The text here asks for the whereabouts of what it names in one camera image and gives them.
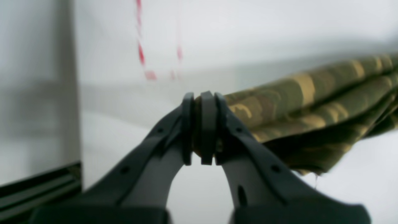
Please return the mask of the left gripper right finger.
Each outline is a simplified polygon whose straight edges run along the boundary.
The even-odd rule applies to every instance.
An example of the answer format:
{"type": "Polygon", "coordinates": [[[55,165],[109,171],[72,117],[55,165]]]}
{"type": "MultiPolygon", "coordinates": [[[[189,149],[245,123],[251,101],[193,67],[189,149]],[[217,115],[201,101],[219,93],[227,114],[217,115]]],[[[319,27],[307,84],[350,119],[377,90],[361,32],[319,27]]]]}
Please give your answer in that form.
{"type": "Polygon", "coordinates": [[[201,163],[215,158],[229,183],[232,224],[370,224],[363,205],[314,190],[257,142],[220,93],[201,93],[201,163]]]}

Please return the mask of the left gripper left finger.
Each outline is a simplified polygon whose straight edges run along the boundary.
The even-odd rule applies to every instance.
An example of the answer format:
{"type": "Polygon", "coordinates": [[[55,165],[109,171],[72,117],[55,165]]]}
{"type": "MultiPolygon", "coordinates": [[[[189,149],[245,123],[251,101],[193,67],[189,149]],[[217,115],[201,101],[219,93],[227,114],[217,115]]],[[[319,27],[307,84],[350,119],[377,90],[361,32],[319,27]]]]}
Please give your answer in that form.
{"type": "Polygon", "coordinates": [[[166,204],[180,168],[191,164],[194,94],[80,196],[38,208],[31,224],[171,224],[166,204]]]}

